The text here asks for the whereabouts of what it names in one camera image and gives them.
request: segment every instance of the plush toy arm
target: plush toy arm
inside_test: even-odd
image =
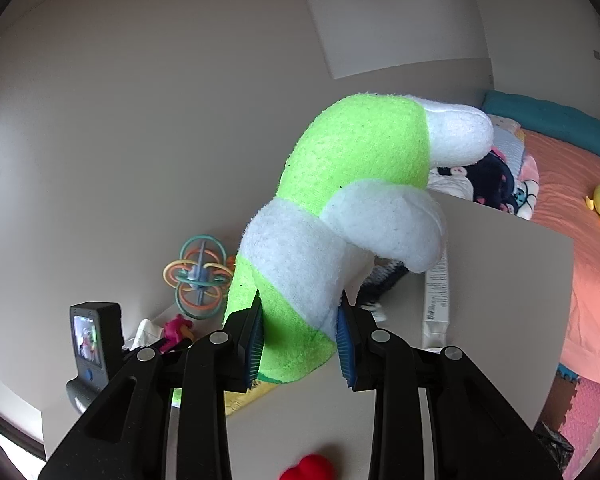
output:
[[[350,243],[424,272],[442,257],[446,225],[426,191],[382,180],[359,180],[339,190],[320,218]]]

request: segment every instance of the black action camera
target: black action camera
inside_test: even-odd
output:
[[[82,413],[122,368],[122,313],[117,303],[89,301],[72,306],[69,318],[78,376],[66,390]]]

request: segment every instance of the metal screw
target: metal screw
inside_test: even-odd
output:
[[[376,343],[386,343],[391,338],[391,334],[389,334],[386,330],[374,330],[371,333],[371,339],[373,339]]]
[[[212,335],[209,336],[209,341],[214,345],[221,345],[222,343],[229,341],[229,335],[227,332],[219,330],[218,332],[213,332]]]
[[[155,357],[155,350],[153,348],[143,348],[136,354],[138,361],[147,362]]]
[[[445,348],[445,356],[452,361],[459,361],[463,355],[462,350],[457,346],[448,346]]]

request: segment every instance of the red toy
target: red toy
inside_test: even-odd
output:
[[[322,455],[307,455],[300,463],[287,469],[280,475],[280,480],[334,480],[335,469]]]
[[[164,326],[163,335],[163,337],[167,338],[168,341],[160,347],[160,352],[168,352],[186,337],[191,339],[192,342],[194,342],[195,339],[193,337],[193,334],[191,333],[192,326],[193,323],[190,322],[188,319],[184,319],[184,316],[182,314],[178,314],[174,319],[168,322]]]

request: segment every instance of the green and white plush toy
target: green and white plush toy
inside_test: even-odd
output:
[[[260,293],[261,379],[297,381],[331,357],[342,291],[354,304],[374,256],[437,263],[446,229],[427,174],[477,162],[492,140],[480,110],[410,96],[353,95],[314,120],[247,226],[229,290],[226,316]]]

